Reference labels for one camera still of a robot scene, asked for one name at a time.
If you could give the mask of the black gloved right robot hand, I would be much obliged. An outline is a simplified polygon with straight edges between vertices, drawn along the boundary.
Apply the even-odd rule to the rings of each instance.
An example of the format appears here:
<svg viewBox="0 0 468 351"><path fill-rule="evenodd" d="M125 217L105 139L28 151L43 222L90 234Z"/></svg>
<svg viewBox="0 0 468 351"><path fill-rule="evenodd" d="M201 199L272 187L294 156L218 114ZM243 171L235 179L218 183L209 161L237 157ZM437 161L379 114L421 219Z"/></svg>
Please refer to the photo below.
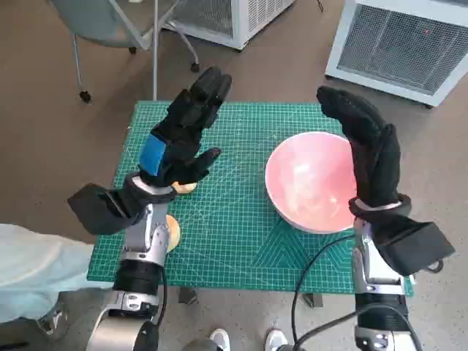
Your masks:
<svg viewBox="0 0 468 351"><path fill-rule="evenodd" d="M350 142L357 198L371 208L398 203L401 152L395 126L368 100L348 91L320 86L317 99Z"/></svg>

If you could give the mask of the black left robot hand blue tape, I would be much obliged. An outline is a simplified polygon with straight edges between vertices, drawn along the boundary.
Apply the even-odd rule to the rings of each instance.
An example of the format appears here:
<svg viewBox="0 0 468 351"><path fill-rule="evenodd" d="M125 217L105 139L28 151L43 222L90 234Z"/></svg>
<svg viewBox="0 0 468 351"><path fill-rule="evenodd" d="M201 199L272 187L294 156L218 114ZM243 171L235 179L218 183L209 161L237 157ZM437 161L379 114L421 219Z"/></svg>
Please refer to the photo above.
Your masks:
<svg viewBox="0 0 468 351"><path fill-rule="evenodd" d="M143 146L139 168L145 182L155 187L193 184L209 174L222 150L200 153L201 139L215 122L232 81L218 67L210 67L177 95Z"/></svg>

